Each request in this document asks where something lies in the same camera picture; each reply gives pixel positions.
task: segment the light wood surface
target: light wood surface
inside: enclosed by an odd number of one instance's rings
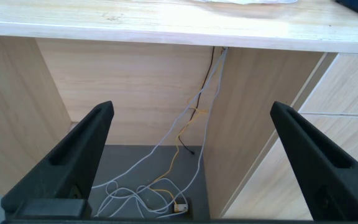
[[[301,111],[358,114],[358,54],[339,54]]]
[[[38,39],[42,55],[74,122],[98,103],[111,100],[114,118],[106,144],[155,145],[201,87],[212,47],[128,42]],[[218,59],[221,48],[215,50]],[[216,74],[201,95],[208,109]],[[192,110],[177,122],[163,143],[174,139]],[[206,116],[200,116],[182,140],[202,145]]]
[[[212,218],[220,216],[272,135],[272,103],[292,103],[321,56],[317,52],[229,49],[204,152]]]
[[[0,0],[0,35],[358,53],[358,14],[331,0]]]
[[[304,115],[358,160],[358,118]],[[278,140],[257,168],[224,218],[302,219],[311,215]]]
[[[295,99],[289,105],[292,106],[294,109],[299,110],[299,108],[304,104],[307,97],[310,95],[312,90],[315,88],[316,84],[319,82],[320,78],[326,73],[327,68],[331,65],[332,61],[336,58],[335,53],[325,53],[321,56],[319,62],[310,73],[310,76],[305,81],[305,84],[298,92]],[[226,206],[223,208],[219,217],[222,217],[229,207],[232,205],[233,201],[237,198],[240,194],[240,191],[244,188],[245,184],[249,181],[249,179],[254,174],[256,168],[260,165],[260,163],[265,158],[266,154],[271,150],[272,146],[277,142],[278,134],[276,130],[272,133],[269,137],[265,145],[263,146],[262,150],[260,151],[259,155],[253,161],[252,165],[249,167],[249,170],[242,178],[240,184],[237,186],[234,193],[231,195],[231,198],[226,203]]]
[[[70,124],[36,41],[0,37],[0,194],[26,175]]]

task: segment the wood grain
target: wood grain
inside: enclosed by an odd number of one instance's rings
[[[28,173],[70,124],[35,39],[0,37],[0,194]]]
[[[219,217],[272,135],[272,103],[291,103],[321,56],[317,52],[229,49],[204,152],[212,218]]]
[[[81,40],[38,39],[42,55],[74,122],[95,105],[111,100],[115,115],[106,144],[155,145],[201,87],[212,47]],[[215,59],[221,48],[216,48]],[[217,75],[201,95],[208,109]],[[177,122],[163,143],[174,139],[192,110]],[[182,140],[201,145],[206,116],[200,116]]]
[[[358,160],[358,118],[318,115],[304,117]],[[311,219],[280,140],[271,148],[223,217]]]
[[[358,14],[331,0],[0,0],[0,35],[358,53]]]
[[[298,92],[295,99],[290,103],[294,109],[299,110],[299,108],[304,104],[307,97],[310,95],[316,84],[319,82],[320,78],[325,74],[327,68],[331,65],[332,61],[336,58],[335,53],[324,53],[319,62],[314,67],[313,71],[310,73],[308,79],[305,81],[305,84],[301,88],[301,90]],[[248,180],[252,177],[254,174],[256,168],[260,165],[260,163],[265,158],[266,154],[270,151],[272,146],[276,143],[278,139],[278,134],[276,130],[272,133],[272,135],[269,137],[265,145],[263,146],[262,150],[259,152],[259,155],[256,157],[256,159],[253,161],[252,165],[249,167],[247,173],[242,178],[240,184],[237,186],[236,190],[231,195],[229,201],[226,203],[226,206],[221,211],[221,214],[219,217],[222,217],[228,210],[228,208],[231,206],[233,201],[237,198],[237,196],[240,194],[240,191],[244,188],[245,184],[248,182]]]
[[[358,54],[339,54],[300,111],[358,114]]]

